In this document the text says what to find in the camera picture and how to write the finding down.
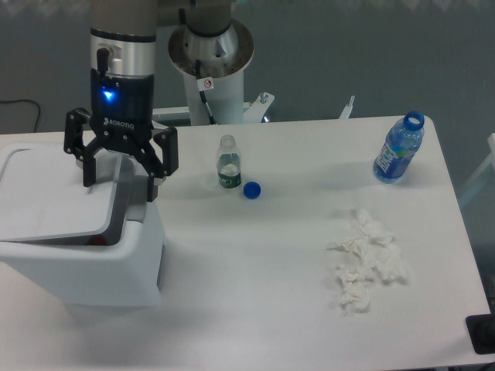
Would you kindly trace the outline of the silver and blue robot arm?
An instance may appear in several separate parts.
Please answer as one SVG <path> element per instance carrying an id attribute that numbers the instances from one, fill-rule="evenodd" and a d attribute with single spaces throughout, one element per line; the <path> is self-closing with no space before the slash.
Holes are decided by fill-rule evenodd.
<path id="1" fill-rule="evenodd" d="M 200 80 L 238 73 L 252 45 L 232 18 L 229 1 L 93 1 L 90 4 L 90 110 L 66 115 L 63 149 L 83 171 L 83 184 L 97 179 L 101 149 L 132 156 L 147 173 L 153 201 L 163 180 L 179 166 L 176 130 L 152 124 L 156 33 L 174 25 L 172 62 Z"/>

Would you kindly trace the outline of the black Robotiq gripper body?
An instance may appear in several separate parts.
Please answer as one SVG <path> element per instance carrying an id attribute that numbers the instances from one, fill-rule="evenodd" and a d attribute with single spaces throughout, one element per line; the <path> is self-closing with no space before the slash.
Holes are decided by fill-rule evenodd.
<path id="1" fill-rule="evenodd" d="M 97 50 L 90 72 L 90 128 L 101 147 L 139 156 L 152 138 L 154 76 L 123 77 L 110 73 L 109 49 Z"/>

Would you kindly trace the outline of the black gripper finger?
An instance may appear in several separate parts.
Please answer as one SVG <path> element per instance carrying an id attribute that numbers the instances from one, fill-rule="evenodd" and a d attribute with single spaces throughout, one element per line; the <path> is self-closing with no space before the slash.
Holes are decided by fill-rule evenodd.
<path id="1" fill-rule="evenodd" d="M 82 108 L 76 108 L 66 115 L 63 150 L 74 155 L 83 170 L 83 185 L 91 187 L 97 178 L 96 153 L 101 149 L 101 138 L 95 136 L 88 145 L 84 144 L 83 126 L 90 121 L 90 113 Z"/>
<path id="2" fill-rule="evenodd" d="M 174 127 L 158 131 L 152 140 L 162 151 L 159 159 L 154 147 L 148 141 L 138 150 L 138 162 L 148 173 L 147 201 L 153 202 L 158 196 L 158 188 L 167 176 L 179 168 L 178 131 Z"/>

